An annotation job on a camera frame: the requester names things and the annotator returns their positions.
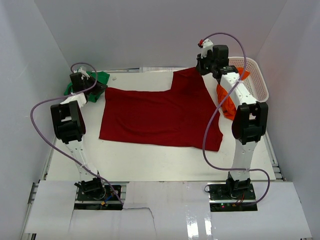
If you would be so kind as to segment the red t-shirt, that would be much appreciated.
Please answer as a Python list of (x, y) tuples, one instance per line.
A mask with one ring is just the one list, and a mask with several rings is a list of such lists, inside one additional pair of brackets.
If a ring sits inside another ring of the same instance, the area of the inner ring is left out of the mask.
[(194, 68), (175, 71), (171, 88), (136, 91), (107, 88), (99, 132), (101, 140), (217, 152), (223, 134), (220, 115), (204, 79)]

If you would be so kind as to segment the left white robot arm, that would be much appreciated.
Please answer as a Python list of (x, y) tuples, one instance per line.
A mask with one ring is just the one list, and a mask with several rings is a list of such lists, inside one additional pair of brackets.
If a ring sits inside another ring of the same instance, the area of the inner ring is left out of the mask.
[(102, 93), (107, 85), (95, 82), (96, 79), (85, 70), (79, 69), (70, 74), (71, 96), (59, 104), (50, 106), (53, 129), (57, 139), (68, 148), (79, 172), (80, 182), (75, 185), (87, 196), (102, 200), (106, 187), (96, 176), (99, 171), (85, 154), (83, 137), (86, 134), (85, 121), (81, 108), (88, 102), (90, 94)]

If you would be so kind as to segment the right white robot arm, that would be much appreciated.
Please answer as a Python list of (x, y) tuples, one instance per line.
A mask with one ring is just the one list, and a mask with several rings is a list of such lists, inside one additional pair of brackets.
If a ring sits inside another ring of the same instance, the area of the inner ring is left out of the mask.
[(259, 102), (253, 97), (242, 81), (242, 73), (229, 64), (229, 49), (226, 45), (213, 45), (207, 39), (200, 42), (199, 47), (201, 53), (197, 55), (196, 69), (202, 76), (212, 74), (236, 108), (231, 125), (235, 152), (232, 167), (227, 169), (224, 188), (226, 195), (236, 200), (250, 188), (253, 153), (266, 133), (269, 108), (266, 102)]

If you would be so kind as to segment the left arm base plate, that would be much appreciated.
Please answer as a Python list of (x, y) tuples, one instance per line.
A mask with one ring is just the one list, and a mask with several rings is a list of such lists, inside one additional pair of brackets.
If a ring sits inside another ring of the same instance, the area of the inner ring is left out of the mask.
[(116, 194), (121, 198), (123, 186), (113, 185), (115, 192), (105, 185), (105, 191), (98, 198), (85, 194), (80, 188), (77, 188), (74, 209), (75, 210), (92, 210), (92, 211), (121, 211), (123, 205), (119, 202)]

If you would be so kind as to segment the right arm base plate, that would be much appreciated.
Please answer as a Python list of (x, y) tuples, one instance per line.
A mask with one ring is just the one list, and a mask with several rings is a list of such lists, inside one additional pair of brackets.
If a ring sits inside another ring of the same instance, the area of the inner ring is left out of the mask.
[(212, 213), (256, 212), (258, 210), (252, 183), (248, 190), (242, 189), (235, 194), (227, 191), (225, 183), (209, 183), (204, 187), (204, 192), (208, 194)]

